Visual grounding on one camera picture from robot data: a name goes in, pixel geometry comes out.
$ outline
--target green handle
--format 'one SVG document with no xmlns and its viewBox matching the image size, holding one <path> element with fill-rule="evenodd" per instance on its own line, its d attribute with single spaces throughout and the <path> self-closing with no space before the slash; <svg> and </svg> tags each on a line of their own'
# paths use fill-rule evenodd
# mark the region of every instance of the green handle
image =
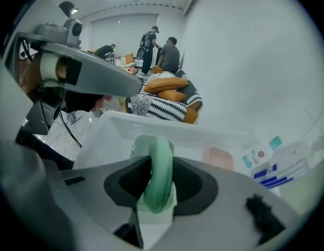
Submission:
<svg viewBox="0 0 324 251">
<path fill-rule="evenodd" d="M 151 212 L 160 213 L 166 206 L 172 186 L 172 151 L 166 138 L 159 136 L 149 148 L 151 180 L 144 191 L 144 202 Z"/>
</svg>

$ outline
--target black and white striped cushion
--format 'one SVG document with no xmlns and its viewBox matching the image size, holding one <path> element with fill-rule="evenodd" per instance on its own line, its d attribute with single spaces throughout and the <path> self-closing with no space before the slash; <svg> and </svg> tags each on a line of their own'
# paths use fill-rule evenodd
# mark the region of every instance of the black and white striped cushion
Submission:
<svg viewBox="0 0 324 251">
<path fill-rule="evenodd" d="M 203 99 L 201 98 L 197 89 L 192 84 L 191 80 L 187 77 L 187 75 L 181 69 L 179 69 L 177 71 L 176 77 L 186 80 L 189 83 L 188 86 L 177 89 L 178 92 L 186 95 L 186 99 L 184 101 L 182 101 L 182 103 L 185 104 L 186 106 L 191 106 L 192 104 L 194 104 L 196 102 L 200 102 L 199 107 L 197 109 L 197 111 L 199 111 L 201 109 L 201 107 L 203 106 Z"/>
<path fill-rule="evenodd" d="M 146 117 L 182 122 L 186 112 L 186 106 L 180 102 L 155 98 L 150 105 Z"/>
</svg>

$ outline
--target white plastic container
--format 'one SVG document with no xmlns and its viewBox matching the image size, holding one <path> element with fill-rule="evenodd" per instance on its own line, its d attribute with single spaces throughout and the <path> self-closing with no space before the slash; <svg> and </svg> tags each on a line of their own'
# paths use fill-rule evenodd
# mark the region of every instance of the white plastic container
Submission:
<svg viewBox="0 0 324 251">
<path fill-rule="evenodd" d="M 148 154 L 151 139 L 163 136 L 172 144 L 174 156 L 203 161 L 206 146 L 227 150 L 249 141 L 248 133 L 221 128 L 203 128 L 188 123 L 105 112 L 87 132 L 74 168 L 116 163 L 135 155 Z"/>
<path fill-rule="evenodd" d="M 266 163 L 254 168 L 251 178 L 268 189 L 278 187 L 309 170 L 310 148 L 296 142 L 279 148 Z"/>
<path fill-rule="evenodd" d="M 262 142 L 255 142 L 246 147 L 246 150 L 242 152 L 242 160 L 247 168 L 256 167 L 260 164 L 264 164 L 269 161 L 273 156 L 273 151 L 279 147 L 282 140 L 279 136 L 276 136 L 268 144 Z"/>
</svg>

